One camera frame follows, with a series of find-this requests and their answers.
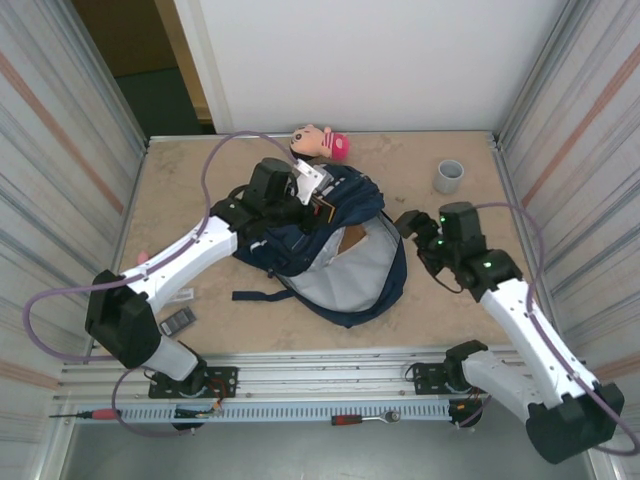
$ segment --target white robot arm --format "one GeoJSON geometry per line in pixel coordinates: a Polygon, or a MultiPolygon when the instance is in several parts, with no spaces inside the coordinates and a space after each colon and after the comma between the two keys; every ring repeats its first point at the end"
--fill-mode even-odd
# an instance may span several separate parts
{"type": "Polygon", "coordinates": [[[242,198],[232,194],[216,203],[209,218],[149,261],[120,276],[108,270],[100,273],[94,284],[141,279],[124,287],[92,292],[85,329],[127,368],[142,366],[160,372],[177,382],[185,395],[200,391],[206,363],[182,343],[161,335],[154,315],[189,281],[266,228],[293,224],[305,231],[327,223],[333,207],[316,203],[313,193],[329,180],[321,167],[312,168],[301,160],[292,169],[287,162],[263,159],[250,183],[236,189],[244,192],[242,198]],[[176,261],[154,268],[191,240],[193,245],[176,261]]]}
{"type": "Polygon", "coordinates": [[[454,391],[482,389],[525,424],[531,443],[551,463],[611,439],[616,423],[588,393],[618,415],[624,396],[615,384],[600,385],[535,302],[530,313],[539,327],[529,318],[525,307],[529,286],[508,254],[487,249],[473,205],[457,202],[441,207],[440,227],[417,210],[403,214],[395,225],[405,238],[417,234],[418,257],[431,276],[443,268],[453,272],[460,287],[469,290],[502,326],[531,373],[528,378],[514,371],[474,340],[448,350],[442,365],[414,368],[414,381],[420,382],[422,391],[442,385],[454,391]],[[439,374],[430,376],[432,371],[439,374]]]}

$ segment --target screwdriver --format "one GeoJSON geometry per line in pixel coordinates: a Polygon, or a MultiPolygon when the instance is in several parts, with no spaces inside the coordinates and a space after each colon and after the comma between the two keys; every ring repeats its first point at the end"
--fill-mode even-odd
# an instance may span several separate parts
{"type": "MultiPolygon", "coordinates": [[[[117,410],[118,415],[122,414],[122,410],[117,410]]],[[[90,410],[88,412],[72,413],[70,415],[49,415],[49,418],[90,418],[91,420],[115,420],[116,412],[112,408],[101,408],[100,410],[90,410]]]]}

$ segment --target brown tag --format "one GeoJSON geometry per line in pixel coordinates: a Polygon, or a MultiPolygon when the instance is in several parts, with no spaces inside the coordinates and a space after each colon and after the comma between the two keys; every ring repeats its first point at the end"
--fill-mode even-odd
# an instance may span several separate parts
{"type": "Polygon", "coordinates": [[[346,227],[344,236],[342,237],[342,243],[340,243],[340,248],[338,248],[338,255],[349,250],[366,236],[367,232],[364,230],[362,225],[346,227]]]}

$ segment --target ratchet wrench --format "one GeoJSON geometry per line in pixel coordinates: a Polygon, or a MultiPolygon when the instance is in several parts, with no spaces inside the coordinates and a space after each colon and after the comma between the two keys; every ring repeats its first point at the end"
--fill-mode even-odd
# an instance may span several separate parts
{"type": "Polygon", "coordinates": [[[400,412],[389,410],[373,417],[363,417],[362,415],[334,415],[331,417],[331,425],[357,425],[367,420],[380,420],[383,423],[397,423],[400,421],[400,412]]]}

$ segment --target wooden table surface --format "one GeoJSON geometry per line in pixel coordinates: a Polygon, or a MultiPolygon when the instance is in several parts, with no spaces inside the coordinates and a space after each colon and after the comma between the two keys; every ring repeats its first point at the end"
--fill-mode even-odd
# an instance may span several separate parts
{"type": "MultiPolygon", "coordinates": [[[[505,195],[483,132],[429,132],[351,135],[348,164],[369,175],[385,194],[386,212],[421,209],[435,216],[446,203],[504,201],[505,195]],[[465,177],[454,195],[441,195],[431,181],[440,161],[459,160],[465,177]]],[[[204,213],[200,173],[219,140],[212,137],[151,145],[144,167],[122,270],[135,265],[141,250],[154,254],[192,228],[204,213]]],[[[208,175],[212,200],[247,183],[265,156],[282,158],[264,140],[234,139],[214,159],[208,175]]],[[[511,214],[504,208],[480,211],[491,248],[509,252],[522,270],[524,255],[511,214]]],[[[389,311],[364,325],[345,329],[313,314],[295,299],[277,303],[232,302],[233,290],[281,290],[276,279],[234,258],[216,263],[188,286],[198,320],[177,338],[201,354],[324,350],[363,347],[453,346],[478,339],[508,343],[501,327],[465,292],[445,291],[426,273],[415,246],[405,241],[408,278],[404,296],[389,311]]],[[[453,277],[440,277],[452,286],[453,277]]],[[[158,321],[185,304],[167,307],[158,321]]]]}

